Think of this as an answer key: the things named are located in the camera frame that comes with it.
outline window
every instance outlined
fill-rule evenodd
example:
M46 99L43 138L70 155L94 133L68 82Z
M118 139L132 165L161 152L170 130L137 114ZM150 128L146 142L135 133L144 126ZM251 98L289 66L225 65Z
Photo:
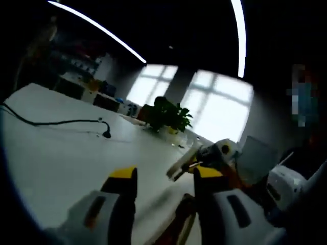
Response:
M216 142L238 142L244 130L253 87L243 81L199 70L193 76L182 106L190 110L194 133Z
M147 65L131 88L127 100L143 106L154 105L158 96L163 96L177 72L177 66Z

